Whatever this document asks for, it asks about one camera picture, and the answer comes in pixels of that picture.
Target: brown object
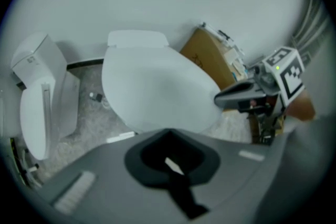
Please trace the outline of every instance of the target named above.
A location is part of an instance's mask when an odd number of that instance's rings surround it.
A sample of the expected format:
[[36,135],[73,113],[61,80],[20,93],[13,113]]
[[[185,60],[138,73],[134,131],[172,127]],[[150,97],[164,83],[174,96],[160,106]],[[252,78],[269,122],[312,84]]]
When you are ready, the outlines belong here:
[[219,86],[220,90],[236,82],[221,54],[221,42],[205,30],[197,29],[180,51],[182,55],[201,67]]
[[254,115],[249,115],[248,121],[251,129],[252,143],[257,143],[260,136],[260,126],[257,117]]
[[279,117],[278,118],[278,122],[279,122],[279,125],[280,125],[280,129],[277,129],[276,131],[275,131],[275,136],[277,136],[277,135],[279,135],[279,134],[282,134],[282,133],[284,133],[284,116],[281,116],[281,117]]
[[295,117],[301,121],[310,121],[314,118],[315,109],[306,89],[289,104],[286,115]]

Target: black baseboard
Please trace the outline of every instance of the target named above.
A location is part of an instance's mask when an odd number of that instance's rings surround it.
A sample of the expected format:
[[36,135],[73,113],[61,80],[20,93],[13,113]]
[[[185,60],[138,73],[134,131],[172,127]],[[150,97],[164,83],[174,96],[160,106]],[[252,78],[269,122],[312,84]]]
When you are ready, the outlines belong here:
[[[104,59],[97,59],[97,60],[90,60],[90,61],[83,61],[83,62],[76,62],[76,63],[71,63],[67,65],[67,70],[71,70],[74,68],[79,68],[79,67],[89,67],[89,66],[95,66],[95,65],[102,65],[104,62]],[[20,88],[20,90],[25,90],[26,86],[23,84],[23,82],[19,82],[16,86]]]

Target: white toilet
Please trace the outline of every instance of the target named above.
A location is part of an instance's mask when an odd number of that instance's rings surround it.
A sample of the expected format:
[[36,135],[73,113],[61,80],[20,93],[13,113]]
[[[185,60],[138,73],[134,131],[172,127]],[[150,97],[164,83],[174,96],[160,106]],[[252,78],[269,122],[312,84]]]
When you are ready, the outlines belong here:
[[46,33],[34,33],[14,53],[11,68],[26,89],[20,102],[22,134],[36,159],[48,158],[77,125],[79,79]]
[[112,109],[138,133],[162,128],[200,133],[222,113],[214,104],[220,92],[214,80],[154,31],[109,34],[102,85]]

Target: small object on floor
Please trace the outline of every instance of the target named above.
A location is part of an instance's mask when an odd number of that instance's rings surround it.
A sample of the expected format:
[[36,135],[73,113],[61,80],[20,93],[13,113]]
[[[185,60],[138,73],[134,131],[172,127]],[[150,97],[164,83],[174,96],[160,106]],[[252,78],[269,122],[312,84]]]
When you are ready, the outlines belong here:
[[107,109],[107,110],[111,109],[111,106],[110,106],[109,102],[107,101],[106,97],[102,98],[101,104],[105,109]]
[[93,92],[90,92],[89,94],[90,96],[90,99],[94,100],[94,101],[97,101],[97,102],[101,102],[102,98],[103,98],[103,95],[100,94],[100,93],[93,93]]
[[39,181],[37,181],[32,175],[32,172],[35,172],[39,168],[39,165],[35,164],[33,167],[28,166],[26,161],[26,154],[28,153],[29,150],[27,148],[22,150],[22,159],[20,160],[21,166],[24,169],[24,174],[29,179],[29,181],[32,182],[36,188],[41,188],[42,184]]

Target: toilet seat lid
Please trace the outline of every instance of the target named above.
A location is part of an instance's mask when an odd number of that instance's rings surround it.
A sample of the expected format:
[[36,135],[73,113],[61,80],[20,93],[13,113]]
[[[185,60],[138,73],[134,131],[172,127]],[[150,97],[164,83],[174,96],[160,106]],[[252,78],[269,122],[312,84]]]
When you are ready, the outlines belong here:
[[199,133],[222,113],[214,104],[220,92],[214,80],[170,47],[109,47],[102,86],[112,109],[137,132]]
[[36,81],[22,93],[20,123],[27,148],[36,159],[45,159],[54,147],[51,139],[50,84]]

